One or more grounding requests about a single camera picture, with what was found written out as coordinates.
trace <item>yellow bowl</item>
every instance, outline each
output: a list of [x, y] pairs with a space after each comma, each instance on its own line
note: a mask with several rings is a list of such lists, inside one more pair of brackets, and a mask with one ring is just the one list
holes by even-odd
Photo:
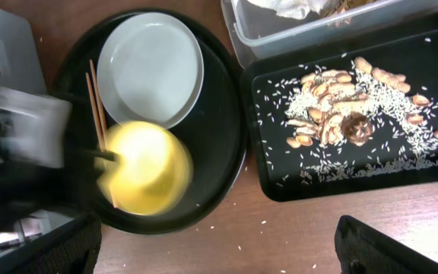
[[106, 137], [117, 162], [105, 161], [98, 180], [115, 207], [137, 215], [164, 213], [180, 201], [192, 179], [192, 159], [166, 129], [146, 122], [114, 126]]

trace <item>chopstick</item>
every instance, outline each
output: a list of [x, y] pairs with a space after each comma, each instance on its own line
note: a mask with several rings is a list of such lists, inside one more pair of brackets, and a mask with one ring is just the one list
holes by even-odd
[[103, 130], [103, 140], [104, 140], [104, 147], [107, 148], [106, 143], [106, 117], [104, 116], [104, 110], [103, 110], [103, 101], [100, 99], [99, 94], [99, 88], [97, 87], [97, 77], [96, 77], [96, 70], [94, 69], [94, 62], [89, 60], [90, 63], [90, 74], [92, 75], [92, 82], [94, 84], [94, 92], [96, 93], [96, 102], [97, 102], [97, 112], [99, 113], [100, 118], [100, 127]]
[[[103, 102], [100, 100], [99, 90], [97, 88], [97, 78], [96, 78], [96, 70], [94, 68], [94, 62], [92, 60], [90, 63], [90, 73], [92, 75], [92, 82], [94, 83], [94, 90], [92, 89], [92, 85], [90, 84], [89, 73], [86, 72], [85, 78], [87, 80], [87, 89], [89, 90], [89, 98], [90, 105], [92, 106], [92, 116], [94, 117], [94, 125], [96, 126], [96, 134], [97, 140], [99, 142], [99, 149], [104, 152], [107, 149], [106, 146], [106, 117], [104, 116], [103, 110]], [[117, 208], [118, 205], [114, 199], [112, 188], [109, 186], [109, 194], [111, 195], [111, 201], [113, 202], [113, 207]]]

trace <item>black round tray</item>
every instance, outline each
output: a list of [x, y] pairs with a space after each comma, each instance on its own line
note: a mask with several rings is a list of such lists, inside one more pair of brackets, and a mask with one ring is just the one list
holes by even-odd
[[[89, 104], [85, 72], [89, 60], [97, 63], [107, 37], [124, 20], [144, 12], [161, 12], [181, 20], [197, 37], [205, 64], [205, 77], [197, 103], [189, 115], [170, 131], [188, 148], [194, 164], [193, 180], [177, 206], [156, 216], [132, 215], [114, 209], [95, 184], [93, 159], [68, 156], [66, 166], [74, 170], [72, 181], [85, 185], [87, 206], [114, 228], [136, 234], [163, 234], [195, 224], [210, 213], [233, 185], [244, 160], [247, 127], [240, 109], [238, 71], [219, 42], [207, 29], [180, 14], [140, 9], [112, 16], [91, 28], [73, 47], [55, 82], [59, 93], [73, 103], [66, 150], [97, 147], [97, 136]], [[116, 124], [107, 113], [108, 126]]]

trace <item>white plate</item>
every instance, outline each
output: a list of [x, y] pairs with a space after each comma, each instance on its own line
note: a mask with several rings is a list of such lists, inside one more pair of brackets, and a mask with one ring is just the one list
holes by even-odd
[[141, 120], [167, 129], [194, 107], [203, 78], [194, 34], [161, 13], [122, 22], [104, 43], [97, 66], [101, 100], [116, 122]]

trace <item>wooden table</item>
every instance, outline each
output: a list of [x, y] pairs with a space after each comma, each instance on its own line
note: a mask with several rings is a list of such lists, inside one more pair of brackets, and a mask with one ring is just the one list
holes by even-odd
[[[0, 0], [32, 24], [48, 84], [87, 29], [142, 7], [196, 19], [233, 54], [219, 0]], [[217, 209], [185, 231], [142, 237], [103, 226], [95, 273], [340, 273], [334, 232], [342, 215], [438, 262], [438, 183], [277, 203], [262, 193], [251, 155], [246, 164]]]

